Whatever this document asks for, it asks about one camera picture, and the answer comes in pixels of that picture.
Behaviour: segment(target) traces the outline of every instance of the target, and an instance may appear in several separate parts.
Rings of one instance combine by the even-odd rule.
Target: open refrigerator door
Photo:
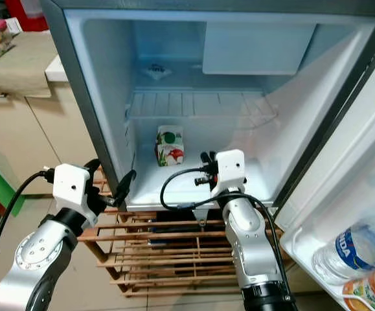
[[[344,298],[358,296],[346,297],[343,285],[322,280],[313,269],[313,254],[358,220],[372,216],[375,69],[276,218],[285,230],[280,240],[285,251],[346,310]]]

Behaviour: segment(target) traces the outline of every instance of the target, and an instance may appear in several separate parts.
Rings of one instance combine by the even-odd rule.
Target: white refrigerator wall
[[[314,252],[375,216],[375,70],[277,217],[283,248],[344,305],[342,286],[313,271]]]
[[[375,26],[372,18],[309,14],[66,10],[65,16],[117,176],[132,167],[138,172],[127,199],[134,209],[159,208],[165,179],[200,166],[200,152],[231,148],[245,152],[246,192],[272,202]],[[206,23],[235,21],[315,28],[297,74],[204,75]],[[172,74],[153,81],[142,73],[152,62]],[[168,111],[157,114],[147,102]],[[184,129],[182,165],[157,165],[153,147],[163,124]],[[208,198],[209,188],[195,187],[194,177],[171,183],[166,201]]]

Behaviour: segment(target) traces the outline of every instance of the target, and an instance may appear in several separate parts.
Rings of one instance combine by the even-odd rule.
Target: metal bracket
[[[194,209],[193,211],[194,217],[198,221],[200,227],[205,227],[207,222],[207,213],[209,212],[208,209]]]

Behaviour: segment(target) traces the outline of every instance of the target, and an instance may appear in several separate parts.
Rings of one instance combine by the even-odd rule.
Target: wire shelf
[[[127,112],[130,119],[244,118],[253,126],[277,113],[261,91],[135,91]]]

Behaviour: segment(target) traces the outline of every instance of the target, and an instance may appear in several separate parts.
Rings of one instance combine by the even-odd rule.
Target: tiled floor
[[[6,224],[0,241],[0,280],[13,262],[14,250],[21,239],[35,230],[48,213],[55,213],[51,199],[27,200],[17,218]],[[182,295],[169,297],[125,298],[109,285],[109,275],[95,267],[95,258],[79,244],[71,263],[60,277],[52,298],[51,311],[242,311],[239,295]],[[299,311],[342,310],[326,294],[298,296]]]

